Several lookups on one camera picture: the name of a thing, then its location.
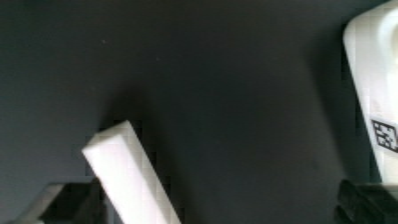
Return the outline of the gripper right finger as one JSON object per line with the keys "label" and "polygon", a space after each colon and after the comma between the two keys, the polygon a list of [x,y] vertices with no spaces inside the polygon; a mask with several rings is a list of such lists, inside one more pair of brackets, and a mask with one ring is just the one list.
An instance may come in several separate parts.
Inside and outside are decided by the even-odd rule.
{"label": "gripper right finger", "polygon": [[335,224],[398,224],[398,184],[339,183]]}

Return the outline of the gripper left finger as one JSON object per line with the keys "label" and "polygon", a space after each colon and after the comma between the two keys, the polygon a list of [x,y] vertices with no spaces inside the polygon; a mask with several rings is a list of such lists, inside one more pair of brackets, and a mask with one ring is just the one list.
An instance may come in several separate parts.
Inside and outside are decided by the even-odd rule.
{"label": "gripper left finger", "polygon": [[106,224],[99,182],[48,184],[10,224]]}

